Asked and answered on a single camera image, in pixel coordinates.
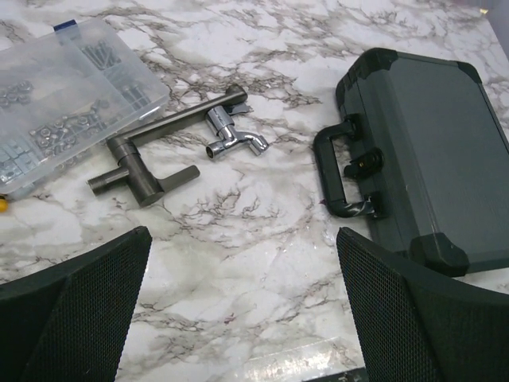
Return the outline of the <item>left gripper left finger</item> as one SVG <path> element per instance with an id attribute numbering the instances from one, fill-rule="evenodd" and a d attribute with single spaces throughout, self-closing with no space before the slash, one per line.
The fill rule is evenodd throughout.
<path id="1" fill-rule="evenodd" d="M 143 226 L 1 285 L 3 381 L 113 381 L 148 263 Z"/>

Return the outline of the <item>black poker set case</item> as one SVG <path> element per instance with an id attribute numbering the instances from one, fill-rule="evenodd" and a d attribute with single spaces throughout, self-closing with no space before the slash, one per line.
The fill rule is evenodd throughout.
<path id="1" fill-rule="evenodd" d="M 373 48 L 313 151 L 327 210 L 451 277 L 508 265 L 508 141 L 476 68 Z"/>

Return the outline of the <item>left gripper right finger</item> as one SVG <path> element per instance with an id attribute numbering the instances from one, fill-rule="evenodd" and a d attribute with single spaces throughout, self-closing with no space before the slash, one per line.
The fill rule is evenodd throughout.
<path id="1" fill-rule="evenodd" d="M 506 381 L 508 296 L 396 255 L 350 228 L 340 268 L 370 381 Z"/>

